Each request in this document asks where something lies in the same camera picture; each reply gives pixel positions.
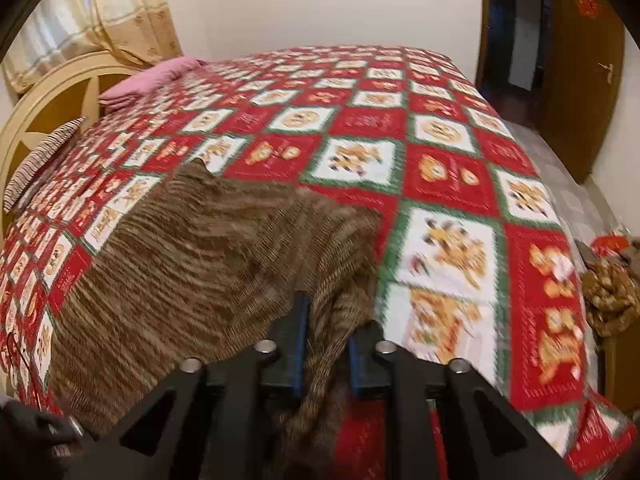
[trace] wooden headboard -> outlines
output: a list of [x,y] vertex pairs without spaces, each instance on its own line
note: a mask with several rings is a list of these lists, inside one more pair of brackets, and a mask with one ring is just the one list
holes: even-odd
[[[76,57],[40,79],[15,105],[0,133],[0,206],[15,169],[42,139],[60,124],[81,116],[87,116],[82,131],[92,126],[100,118],[98,95],[135,71],[101,51]],[[2,213],[0,248],[11,220],[11,213]]]

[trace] red checkered blanket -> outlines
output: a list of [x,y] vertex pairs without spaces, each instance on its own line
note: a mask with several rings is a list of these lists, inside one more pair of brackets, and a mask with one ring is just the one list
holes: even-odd
[[[0,361],[23,399],[57,410],[50,342],[66,293],[136,202],[195,157],[379,211],[386,338],[470,360],[578,473],[596,476],[633,439],[586,384],[577,278],[529,158],[448,57],[399,46],[213,63],[85,132],[1,257]],[[372,471],[364,419],[348,417],[338,448],[354,443],[354,470]]]

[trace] tiled floor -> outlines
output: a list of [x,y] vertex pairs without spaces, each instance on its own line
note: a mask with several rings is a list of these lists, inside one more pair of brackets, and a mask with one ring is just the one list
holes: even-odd
[[538,167],[540,179],[555,197],[556,211],[566,220],[573,237],[589,244],[596,236],[603,234],[605,223],[587,191],[575,183],[542,137],[519,124],[506,124]]

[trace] yellow curtain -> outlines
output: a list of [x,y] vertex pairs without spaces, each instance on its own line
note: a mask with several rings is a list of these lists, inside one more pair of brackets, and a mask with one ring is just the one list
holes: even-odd
[[41,0],[2,60],[4,75],[25,93],[53,67],[100,50],[86,0]]
[[182,51],[166,0],[90,0],[100,44],[131,64],[148,66]]

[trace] folded pink blanket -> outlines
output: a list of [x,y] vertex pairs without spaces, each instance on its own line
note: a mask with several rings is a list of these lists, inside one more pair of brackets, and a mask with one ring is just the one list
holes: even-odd
[[98,96],[98,102],[107,105],[108,103],[119,102],[126,98],[141,97],[199,66],[200,62],[194,57],[174,57],[173,59],[158,63],[148,70],[138,72],[117,85],[112,86]]

